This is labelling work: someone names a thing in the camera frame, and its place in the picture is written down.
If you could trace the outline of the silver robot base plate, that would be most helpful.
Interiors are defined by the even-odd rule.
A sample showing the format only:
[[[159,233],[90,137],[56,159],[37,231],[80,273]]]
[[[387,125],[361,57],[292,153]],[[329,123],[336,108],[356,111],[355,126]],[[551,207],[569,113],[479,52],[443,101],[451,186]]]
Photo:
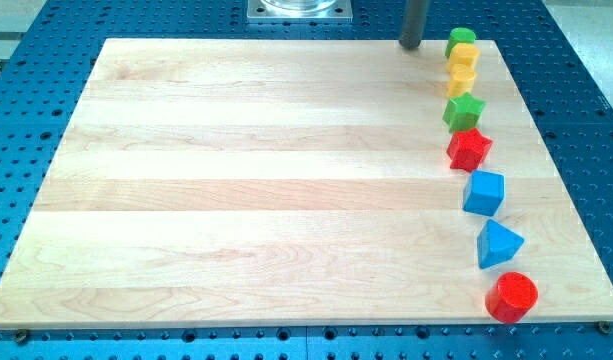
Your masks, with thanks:
[[[351,21],[350,0],[247,0],[250,21]]]

